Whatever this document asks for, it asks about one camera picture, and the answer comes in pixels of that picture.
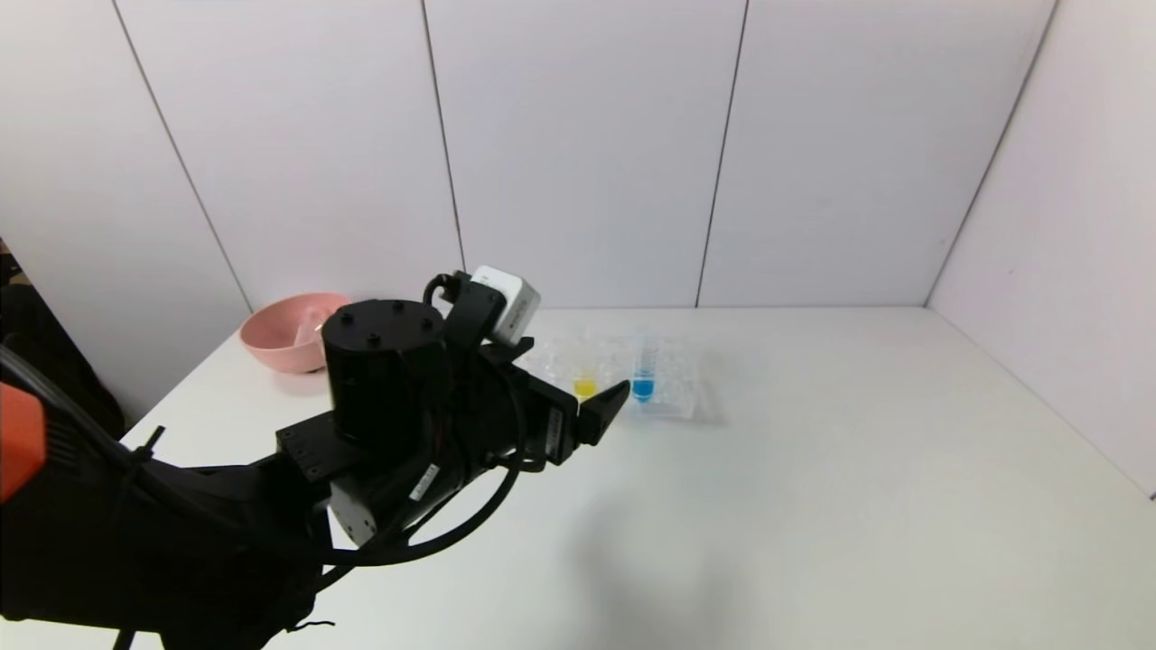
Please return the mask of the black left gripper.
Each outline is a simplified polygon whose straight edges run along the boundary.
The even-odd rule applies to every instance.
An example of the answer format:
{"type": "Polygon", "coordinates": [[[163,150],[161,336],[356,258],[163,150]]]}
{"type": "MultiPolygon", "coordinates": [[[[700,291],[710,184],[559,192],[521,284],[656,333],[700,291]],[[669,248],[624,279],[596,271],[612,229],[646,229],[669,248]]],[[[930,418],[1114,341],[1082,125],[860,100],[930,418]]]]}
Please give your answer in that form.
{"type": "Polygon", "coordinates": [[[578,409],[575,396],[516,365],[533,346],[486,344],[465,359],[453,404],[453,438],[464,457],[465,478],[512,460],[516,449],[523,450],[521,470],[538,473],[549,461],[560,465],[573,453],[577,441],[596,446],[629,400],[631,382],[620,381],[578,409]]]}

